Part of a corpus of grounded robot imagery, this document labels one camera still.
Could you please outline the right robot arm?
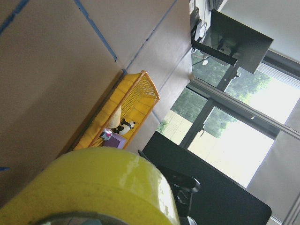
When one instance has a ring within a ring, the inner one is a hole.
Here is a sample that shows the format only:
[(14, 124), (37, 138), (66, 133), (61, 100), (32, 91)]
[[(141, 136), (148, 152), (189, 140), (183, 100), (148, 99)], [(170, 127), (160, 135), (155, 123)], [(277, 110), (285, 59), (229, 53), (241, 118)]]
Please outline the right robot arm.
[(173, 194), (176, 209), (179, 215), (181, 225), (196, 225), (197, 222), (190, 217), (193, 194), (199, 192), (200, 182), (188, 175), (177, 172), (162, 165), (156, 165), (156, 168), (166, 178)]

